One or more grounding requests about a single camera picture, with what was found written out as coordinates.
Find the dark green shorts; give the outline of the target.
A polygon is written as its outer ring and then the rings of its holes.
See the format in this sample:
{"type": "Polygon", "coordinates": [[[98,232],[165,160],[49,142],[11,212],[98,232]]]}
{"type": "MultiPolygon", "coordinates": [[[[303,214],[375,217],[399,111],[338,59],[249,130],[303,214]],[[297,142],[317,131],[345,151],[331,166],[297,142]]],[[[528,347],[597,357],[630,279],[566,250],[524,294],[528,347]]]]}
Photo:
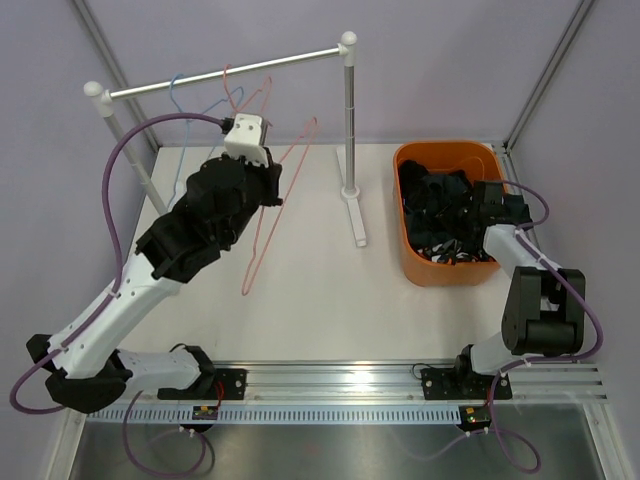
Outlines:
{"type": "Polygon", "coordinates": [[[462,170],[434,173],[416,190],[401,190],[403,213],[411,248],[431,247],[456,239],[482,248],[466,214],[471,206],[472,184],[462,170]]]}

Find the orange camouflage shorts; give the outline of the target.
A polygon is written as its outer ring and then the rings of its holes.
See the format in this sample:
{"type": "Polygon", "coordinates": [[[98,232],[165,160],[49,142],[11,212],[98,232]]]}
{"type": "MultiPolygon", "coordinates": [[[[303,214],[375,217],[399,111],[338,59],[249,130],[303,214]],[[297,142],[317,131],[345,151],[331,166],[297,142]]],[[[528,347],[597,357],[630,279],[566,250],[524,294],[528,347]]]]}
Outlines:
{"type": "Polygon", "coordinates": [[[436,264],[457,265],[460,263],[485,263],[492,258],[482,249],[470,243],[452,239],[431,247],[417,250],[417,254],[425,260],[436,264]]]}

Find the pink wire hanger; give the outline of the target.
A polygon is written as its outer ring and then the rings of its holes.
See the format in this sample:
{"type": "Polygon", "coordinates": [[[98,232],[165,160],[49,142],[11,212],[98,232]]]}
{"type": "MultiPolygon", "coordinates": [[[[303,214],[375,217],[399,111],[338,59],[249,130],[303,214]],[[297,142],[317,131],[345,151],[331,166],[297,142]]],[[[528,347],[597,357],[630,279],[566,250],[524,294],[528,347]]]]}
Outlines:
{"type": "Polygon", "coordinates": [[[236,100],[228,84],[230,67],[231,67],[230,64],[227,64],[224,67],[222,82],[223,82],[224,92],[232,108],[232,112],[234,114],[265,113],[271,98],[271,93],[273,88],[272,76],[271,75],[265,76],[261,85],[257,87],[255,90],[253,90],[248,97],[241,95],[239,100],[236,100]]]}
{"type": "Polygon", "coordinates": [[[294,186],[300,175],[302,166],[307,158],[310,147],[314,143],[319,131],[318,119],[313,116],[304,126],[303,132],[287,147],[287,149],[277,158],[277,164],[284,166],[287,164],[288,158],[295,149],[301,148],[301,154],[297,165],[295,166],[290,182],[285,189],[282,205],[277,207],[277,213],[273,219],[271,227],[266,234],[264,241],[261,241],[261,232],[265,218],[266,207],[261,207],[258,214],[256,229],[251,245],[251,256],[247,264],[244,277],[241,284],[241,295],[248,296],[254,286],[258,273],[261,269],[263,261],[272,243],[276,230],[279,226],[282,215],[289,203],[294,186]]]}

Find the black shorts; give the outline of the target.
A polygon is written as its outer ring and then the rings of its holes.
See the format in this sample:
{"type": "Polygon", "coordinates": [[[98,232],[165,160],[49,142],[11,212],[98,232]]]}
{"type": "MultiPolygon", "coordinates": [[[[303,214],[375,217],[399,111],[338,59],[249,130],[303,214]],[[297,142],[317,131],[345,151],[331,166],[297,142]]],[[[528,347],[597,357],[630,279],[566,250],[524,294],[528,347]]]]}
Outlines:
{"type": "Polygon", "coordinates": [[[429,176],[429,170],[414,160],[406,160],[398,166],[399,184],[405,194],[419,189],[429,176]]]}

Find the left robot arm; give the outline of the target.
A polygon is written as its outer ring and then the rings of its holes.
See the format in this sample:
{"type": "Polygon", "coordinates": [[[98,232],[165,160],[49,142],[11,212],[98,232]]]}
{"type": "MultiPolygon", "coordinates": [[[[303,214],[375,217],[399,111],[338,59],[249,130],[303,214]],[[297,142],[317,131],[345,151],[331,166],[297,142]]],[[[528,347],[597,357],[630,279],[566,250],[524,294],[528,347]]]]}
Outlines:
{"type": "Polygon", "coordinates": [[[137,240],[113,286],[67,329],[31,337],[27,349],[48,371],[45,386],[54,402],[89,414],[143,390],[163,400],[213,396],[216,367],[201,347],[136,353],[120,343],[165,298],[229,251],[259,208],[281,205],[282,167],[268,148],[259,152],[260,162],[229,151],[204,162],[174,207],[137,240]]]}

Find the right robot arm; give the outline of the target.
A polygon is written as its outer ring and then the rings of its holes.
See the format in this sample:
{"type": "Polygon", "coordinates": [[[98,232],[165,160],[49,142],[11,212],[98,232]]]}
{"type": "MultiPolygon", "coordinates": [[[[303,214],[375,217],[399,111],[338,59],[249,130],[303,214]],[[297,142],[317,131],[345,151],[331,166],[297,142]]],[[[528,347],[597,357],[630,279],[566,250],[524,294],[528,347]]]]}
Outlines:
{"type": "Polygon", "coordinates": [[[502,181],[479,181],[464,220],[484,252],[511,280],[500,331],[465,347],[456,357],[450,385],[460,395],[489,398],[493,377],[528,357],[545,360],[579,353],[584,342],[586,279],[542,253],[527,232],[534,221],[521,195],[504,191],[502,181]]]}

